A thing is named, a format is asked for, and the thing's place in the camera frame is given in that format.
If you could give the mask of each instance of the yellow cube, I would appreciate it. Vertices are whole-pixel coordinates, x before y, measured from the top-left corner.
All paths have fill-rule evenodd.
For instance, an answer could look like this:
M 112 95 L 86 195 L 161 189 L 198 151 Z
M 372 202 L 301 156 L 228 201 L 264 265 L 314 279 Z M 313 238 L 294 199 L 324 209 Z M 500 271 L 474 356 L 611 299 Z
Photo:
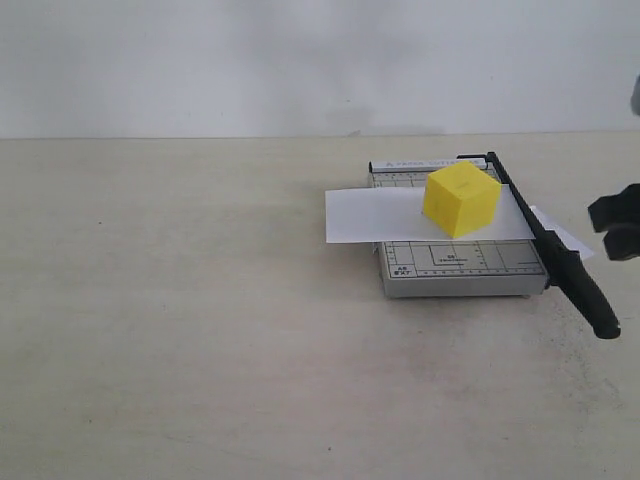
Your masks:
M 427 176 L 422 213 L 450 237 L 489 225 L 500 199 L 500 182 L 467 160 Z

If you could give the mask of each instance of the white table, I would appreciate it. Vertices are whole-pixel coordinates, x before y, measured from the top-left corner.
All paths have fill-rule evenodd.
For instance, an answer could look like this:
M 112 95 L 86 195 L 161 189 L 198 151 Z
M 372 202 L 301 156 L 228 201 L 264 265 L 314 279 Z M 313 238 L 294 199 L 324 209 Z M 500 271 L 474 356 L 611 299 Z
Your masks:
M 388 301 L 324 243 L 368 161 L 488 150 L 619 340 L 557 290 Z M 0 142 L 0 477 L 636 479 L 640 263 L 586 207 L 638 181 L 637 133 Z

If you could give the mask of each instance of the black handle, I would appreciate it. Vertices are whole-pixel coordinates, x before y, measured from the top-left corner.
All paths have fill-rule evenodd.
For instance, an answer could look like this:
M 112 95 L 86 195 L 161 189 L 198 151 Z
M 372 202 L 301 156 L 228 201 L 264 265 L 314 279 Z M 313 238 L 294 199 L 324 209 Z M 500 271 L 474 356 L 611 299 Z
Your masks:
M 584 268 L 580 253 L 569 250 L 556 232 L 544 228 L 520 195 L 495 152 L 489 152 L 486 159 L 493 162 L 502 181 L 511 188 L 511 193 L 533 232 L 534 244 L 549 273 L 550 283 L 562 290 L 591 325 L 596 337 L 608 340 L 618 338 L 620 336 L 618 318 L 609 305 L 607 297 Z
M 555 244 L 553 283 L 557 285 L 601 339 L 620 336 L 620 323 L 607 297 L 582 264 L 580 254 Z

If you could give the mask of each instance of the paper sheet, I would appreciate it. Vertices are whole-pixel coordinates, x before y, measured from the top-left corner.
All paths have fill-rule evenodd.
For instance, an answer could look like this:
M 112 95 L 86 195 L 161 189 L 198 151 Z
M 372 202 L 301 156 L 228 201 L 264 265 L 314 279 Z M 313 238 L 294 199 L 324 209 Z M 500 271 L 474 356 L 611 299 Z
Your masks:
M 422 213 L 424 188 L 354 188 L 325 192 L 327 243 L 523 240 L 531 229 L 508 185 L 491 225 L 452 239 Z
M 582 260 L 593 257 L 593 250 L 591 250 L 584 243 L 582 243 L 580 240 L 578 240 L 576 237 L 571 235 L 564 228 L 554 222 L 551 218 L 545 215 L 540 209 L 538 209 L 538 207 L 532 205 L 531 211 L 535 214 L 536 217 L 538 217 L 538 220 L 540 220 L 540 223 L 544 226 L 544 228 L 546 228 L 547 230 L 554 230 L 558 234 L 560 240 L 562 240 L 562 243 L 564 243 L 564 245 L 569 250 L 577 250 L 578 252 L 580 252 L 580 258 L 582 258 Z

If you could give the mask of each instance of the white wall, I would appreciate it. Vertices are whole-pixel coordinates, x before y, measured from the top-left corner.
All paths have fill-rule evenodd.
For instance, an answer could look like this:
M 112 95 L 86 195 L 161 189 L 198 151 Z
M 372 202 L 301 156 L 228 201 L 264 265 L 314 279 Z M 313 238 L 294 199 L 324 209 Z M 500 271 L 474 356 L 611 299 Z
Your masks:
M 636 129 L 638 0 L 2 0 L 0 137 Z

